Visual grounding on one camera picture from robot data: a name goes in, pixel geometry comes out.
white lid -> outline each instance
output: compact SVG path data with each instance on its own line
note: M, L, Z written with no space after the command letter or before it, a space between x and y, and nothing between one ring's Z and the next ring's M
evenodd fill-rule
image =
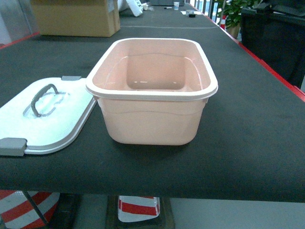
M7 139L26 139L25 154L48 154L77 137L95 100L85 89L85 79L65 78L38 80L0 108L0 148L1 142L7 145ZM32 108L35 95L49 84L56 87L58 94L52 86L46 88Z

tabletop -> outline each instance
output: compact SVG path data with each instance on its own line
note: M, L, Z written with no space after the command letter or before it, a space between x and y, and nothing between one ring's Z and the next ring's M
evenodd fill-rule
M125 10L120 19L121 29L110 38L37 35L1 49L0 106L39 79L87 77L116 40L184 38L201 45L219 85L195 139L183 146L117 143L96 105L66 148L0 156L0 189L305 202L300 98L203 15L154 6L137 18Z

red and white stripe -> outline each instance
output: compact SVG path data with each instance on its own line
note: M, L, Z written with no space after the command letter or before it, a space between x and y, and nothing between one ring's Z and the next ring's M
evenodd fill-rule
M60 194L50 192L28 192L28 194L49 222ZM32 229L45 226L22 191L0 190L0 214L8 229Z
M226 20L227 16L223 15L223 18L221 19L220 22L220 28L225 29L225 20Z
M118 217L122 222L138 222L158 217L160 199L158 197L119 196Z

plant pot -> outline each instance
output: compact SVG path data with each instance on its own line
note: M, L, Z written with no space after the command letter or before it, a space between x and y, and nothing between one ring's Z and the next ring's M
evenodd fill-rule
M240 24L238 24L237 26L234 26L234 27L231 26L231 27L227 28L228 34L230 34L235 39L238 36L239 30L240 30Z

pink plastic container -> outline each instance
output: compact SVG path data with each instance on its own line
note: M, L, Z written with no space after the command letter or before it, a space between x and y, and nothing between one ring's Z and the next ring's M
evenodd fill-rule
M201 48L184 39L116 41L86 80L120 143L183 145L196 135L218 83Z

